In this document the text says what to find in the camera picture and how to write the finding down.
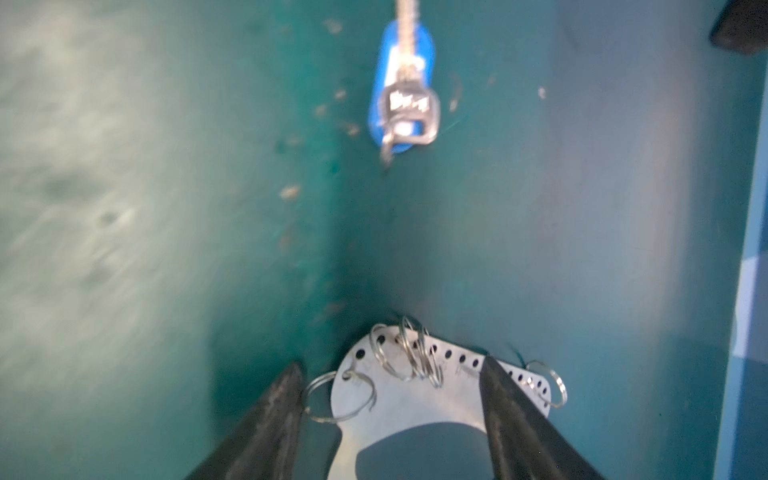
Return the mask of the silver perforated metal key plate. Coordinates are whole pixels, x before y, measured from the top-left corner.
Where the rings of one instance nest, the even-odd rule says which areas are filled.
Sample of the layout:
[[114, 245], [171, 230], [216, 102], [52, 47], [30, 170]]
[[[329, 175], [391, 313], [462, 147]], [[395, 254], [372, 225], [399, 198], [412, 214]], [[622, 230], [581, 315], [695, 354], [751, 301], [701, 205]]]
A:
[[362, 451], [428, 425], [486, 430], [480, 394], [485, 355], [431, 336], [417, 320], [375, 324], [339, 368], [305, 388], [305, 414], [342, 424]]

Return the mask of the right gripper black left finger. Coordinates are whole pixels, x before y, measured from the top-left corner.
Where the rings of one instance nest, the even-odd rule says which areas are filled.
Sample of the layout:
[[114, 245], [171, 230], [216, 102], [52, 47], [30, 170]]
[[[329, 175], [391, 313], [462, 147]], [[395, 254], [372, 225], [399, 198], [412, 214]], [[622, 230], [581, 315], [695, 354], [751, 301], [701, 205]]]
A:
[[187, 477], [291, 479], [298, 453], [305, 375], [295, 361], [270, 384], [251, 410]]

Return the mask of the blue tag key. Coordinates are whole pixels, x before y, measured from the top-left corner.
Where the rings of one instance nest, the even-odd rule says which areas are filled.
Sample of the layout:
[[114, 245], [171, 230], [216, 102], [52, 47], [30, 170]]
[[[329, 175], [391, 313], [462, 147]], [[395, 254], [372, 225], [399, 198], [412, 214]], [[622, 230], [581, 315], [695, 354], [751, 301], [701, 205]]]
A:
[[383, 166], [414, 146], [433, 143], [441, 106], [431, 88], [436, 47], [420, 21], [417, 1], [395, 3], [396, 18], [384, 29], [368, 111], [368, 129]]

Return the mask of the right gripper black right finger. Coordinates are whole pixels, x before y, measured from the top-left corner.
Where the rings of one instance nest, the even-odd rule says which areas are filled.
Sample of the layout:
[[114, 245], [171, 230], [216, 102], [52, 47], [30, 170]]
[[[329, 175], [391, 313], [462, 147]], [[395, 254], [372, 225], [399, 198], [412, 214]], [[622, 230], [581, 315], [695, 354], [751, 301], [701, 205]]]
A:
[[479, 376], [491, 463], [496, 479], [600, 479], [494, 358]]

